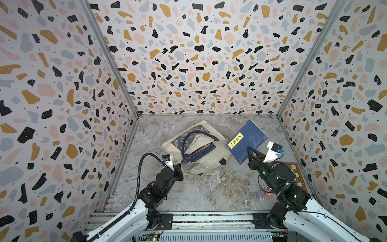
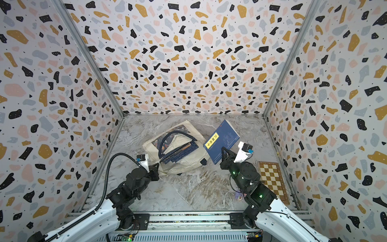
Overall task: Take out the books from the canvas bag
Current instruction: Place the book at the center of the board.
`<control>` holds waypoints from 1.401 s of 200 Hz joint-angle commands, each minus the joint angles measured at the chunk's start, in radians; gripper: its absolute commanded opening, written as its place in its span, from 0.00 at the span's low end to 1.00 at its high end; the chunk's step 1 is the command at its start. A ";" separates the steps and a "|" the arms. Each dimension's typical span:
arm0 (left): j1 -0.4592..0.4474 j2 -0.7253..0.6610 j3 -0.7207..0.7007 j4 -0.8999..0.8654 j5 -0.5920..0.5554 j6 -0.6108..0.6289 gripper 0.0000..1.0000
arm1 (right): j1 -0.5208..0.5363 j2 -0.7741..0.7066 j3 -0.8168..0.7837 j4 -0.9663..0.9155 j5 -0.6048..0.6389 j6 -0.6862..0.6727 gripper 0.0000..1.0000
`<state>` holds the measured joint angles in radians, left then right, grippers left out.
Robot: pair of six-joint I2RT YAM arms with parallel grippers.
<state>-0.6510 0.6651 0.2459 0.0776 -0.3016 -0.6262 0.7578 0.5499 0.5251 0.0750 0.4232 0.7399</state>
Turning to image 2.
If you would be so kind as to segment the blue book yellow label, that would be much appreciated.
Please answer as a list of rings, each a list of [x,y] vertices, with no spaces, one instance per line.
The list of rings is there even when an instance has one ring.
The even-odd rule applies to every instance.
[[[240,139],[239,134],[228,120],[224,120],[203,147],[214,164],[222,159],[222,148],[230,149]]]

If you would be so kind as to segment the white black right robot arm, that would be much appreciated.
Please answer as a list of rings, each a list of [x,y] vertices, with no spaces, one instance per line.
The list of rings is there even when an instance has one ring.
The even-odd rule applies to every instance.
[[[262,181],[254,165],[246,159],[238,161],[238,154],[222,147],[222,170],[230,172],[248,204],[243,214],[244,223],[259,228],[281,242],[338,242],[328,238],[296,216]]]

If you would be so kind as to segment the beige canvas floral tote bag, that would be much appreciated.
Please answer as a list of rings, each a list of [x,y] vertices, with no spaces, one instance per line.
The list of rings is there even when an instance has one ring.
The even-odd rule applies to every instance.
[[[159,174],[181,174],[207,165],[211,160],[205,138],[188,120],[143,143],[150,164],[159,163]]]

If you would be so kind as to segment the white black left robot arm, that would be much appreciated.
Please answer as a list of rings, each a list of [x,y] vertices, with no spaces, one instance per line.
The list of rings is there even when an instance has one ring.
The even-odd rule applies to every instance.
[[[159,164],[134,169],[126,181],[112,190],[98,205],[72,222],[47,234],[37,232],[29,242],[92,242],[118,228],[128,229],[134,225],[134,213],[129,208],[148,187],[159,180]]]

